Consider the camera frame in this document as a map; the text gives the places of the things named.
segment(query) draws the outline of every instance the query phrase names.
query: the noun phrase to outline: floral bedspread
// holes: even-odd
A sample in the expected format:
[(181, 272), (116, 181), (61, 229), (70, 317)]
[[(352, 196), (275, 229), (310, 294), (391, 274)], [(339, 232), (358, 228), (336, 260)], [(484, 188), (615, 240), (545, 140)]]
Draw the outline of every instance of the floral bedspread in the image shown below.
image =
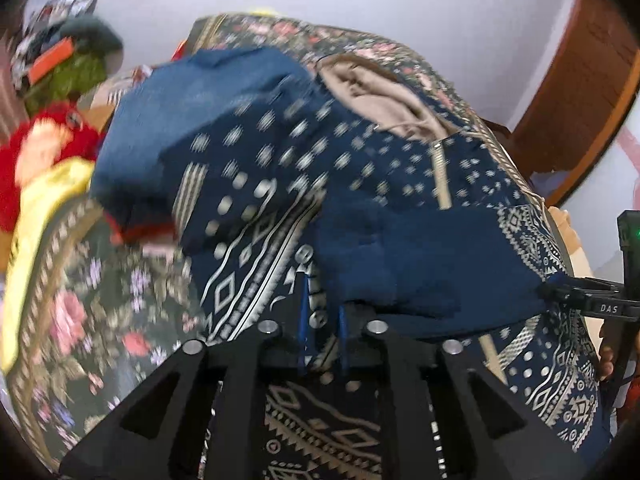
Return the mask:
[(36, 455), (60, 459), (180, 344), (202, 316), (171, 246), (114, 246), (101, 208), (65, 203), (44, 235), (6, 378)]

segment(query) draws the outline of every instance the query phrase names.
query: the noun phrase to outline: white wall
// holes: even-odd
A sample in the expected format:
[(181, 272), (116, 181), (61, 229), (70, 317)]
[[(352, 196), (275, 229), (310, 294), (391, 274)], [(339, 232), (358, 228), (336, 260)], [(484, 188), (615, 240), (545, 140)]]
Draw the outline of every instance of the white wall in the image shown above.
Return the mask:
[(562, 0), (560, 3), (560, 8), (556, 14), (556, 20), (553, 23), (551, 33), (546, 40), (542, 56), (540, 57), (540, 60), (538, 61), (538, 64), (536, 65), (533, 74), (529, 79), (529, 83), (524, 89), (524, 92), (520, 97), (520, 101), (516, 105), (511, 118), (505, 123), (505, 126), (507, 126), (511, 131), (514, 131), (516, 126), (518, 126), (518, 123), (524, 116), (527, 108), (529, 108), (529, 105), (538, 92), (538, 88), (540, 88), (540, 85), (546, 77), (546, 73), (556, 56), (556, 52), (558, 51), (562, 38), (564, 38), (564, 31), (566, 30), (569, 18), (571, 17), (572, 10), (574, 10), (574, 3), (575, 0)]
[(552, 31), (563, 29), (568, 16), (563, 2), (566, 0), (98, 0), (96, 14), (122, 36), (124, 68), (167, 60), (194, 20), (226, 10), (271, 7), (310, 22), (376, 32), (417, 50), (456, 84), (478, 113), (506, 124), (513, 123), (518, 104), (522, 108), (522, 100), (526, 103), (532, 97), (531, 85), (537, 88), (540, 63), (542, 73), (546, 72), (544, 66), (550, 62), (544, 57), (547, 43), (551, 36), (553, 54), (557, 41)]
[(582, 240), (591, 269), (597, 278), (623, 281), (622, 252), (616, 218), (626, 209), (640, 209), (640, 151), (625, 150), (630, 136), (640, 146), (640, 100), (636, 99), (623, 126), (596, 167), (562, 206), (571, 215), (572, 227)]

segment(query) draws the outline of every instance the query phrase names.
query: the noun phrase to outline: yellow cloth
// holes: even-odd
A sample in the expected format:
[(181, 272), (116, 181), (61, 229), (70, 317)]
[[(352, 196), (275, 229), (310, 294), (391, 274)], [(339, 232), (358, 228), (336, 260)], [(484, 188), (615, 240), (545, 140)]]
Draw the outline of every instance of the yellow cloth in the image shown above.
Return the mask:
[(269, 7), (255, 7), (255, 9), (249, 10), (251, 14), (256, 16), (279, 16), (280, 14)]
[(31, 180), (20, 194), (2, 313), (0, 367), (4, 373), (18, 357), (20, 318), (42, 234), (63, 203), (86, 191), (93, 172), (93, 162), (71, 157)]

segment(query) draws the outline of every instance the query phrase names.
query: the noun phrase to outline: zipper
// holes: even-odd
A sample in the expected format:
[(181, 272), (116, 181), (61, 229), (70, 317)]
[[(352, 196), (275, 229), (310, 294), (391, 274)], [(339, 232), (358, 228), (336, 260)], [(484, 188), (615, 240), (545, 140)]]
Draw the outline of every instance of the zipper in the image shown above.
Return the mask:
[(447, 162), (440, 140), (431, 143), (431, 164), (433, 165), (433, 179), (436, 183), (435, 192), (438, 199), (438, 208), (450, 209), (451, 194), (447, 183)]

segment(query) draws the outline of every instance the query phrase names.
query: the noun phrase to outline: pink rose print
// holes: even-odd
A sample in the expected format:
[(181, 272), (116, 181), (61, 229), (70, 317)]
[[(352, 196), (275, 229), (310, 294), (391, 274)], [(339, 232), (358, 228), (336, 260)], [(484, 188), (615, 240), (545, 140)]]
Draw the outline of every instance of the pink rose print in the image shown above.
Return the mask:
[(431, 79), (428, 76), (424, 74), (418, 74), (417, 78), (425, 90), (431, 90), (433, 88), (433, 83), (431, 83)]
[(40, 405), (38, 416), (40, 417), (40, 420), (46, 424), (51, 420), (51, 408), (47, 402), (43, 402)]
[(89, 377), (89, 380), (91, 381), (91, 384), (89, 385), (89, 391), (92, 394), (97, 395), (98, 390), (104, 387), (104, 382), (102, 382), (102, 379), (98, 377), (96, 374), (89, 374), (88, 377)]
[(447, 95), (442, 91), (442, 90), (438, 90), (436, 92), (436, 97), (439, 99), (439, 101), (444, 104), (449, 110), (453, 110), (453, 103), (451, 102), (451, 99), (449, 99), (447, 97)]
[(190, 332), (198, 324), (197, 317), (187, 317), (187, 320), (182, 324), (182, 330), (184, 333)]
[(275, 30), (279, 36), (296, 34), (299, 31), (297, 27), (294, 27), (289, 22), (278, 22), (273, 25), (273, 30)]
[(373, 46), (378, 52), (390, 52), (395, 49), (395, 47), (393, 43), (377, 43)]
[(50, 334), (58, 344), (62, 355), (69, 355), (71, 349), (84, 339), (82, 323), (86, 320), (84, 306), (69, 290), (61, 290), (50, 304), (52, 325)]
[(129, 332), (122, 337), (122, 344), (131, 355), (144, 357), (149, 353), (151, 345), (146, 342), (145, 337), (138, 332)]
[(357, 48), (353, 53), (368, 59), (376, 59), (378, 57), (372, 48)]
[(246, 30), (254, 34), (265, 35), (269, 33), (269, 25), (264, 25), (263, 23), (252, 23), (246, 28)]

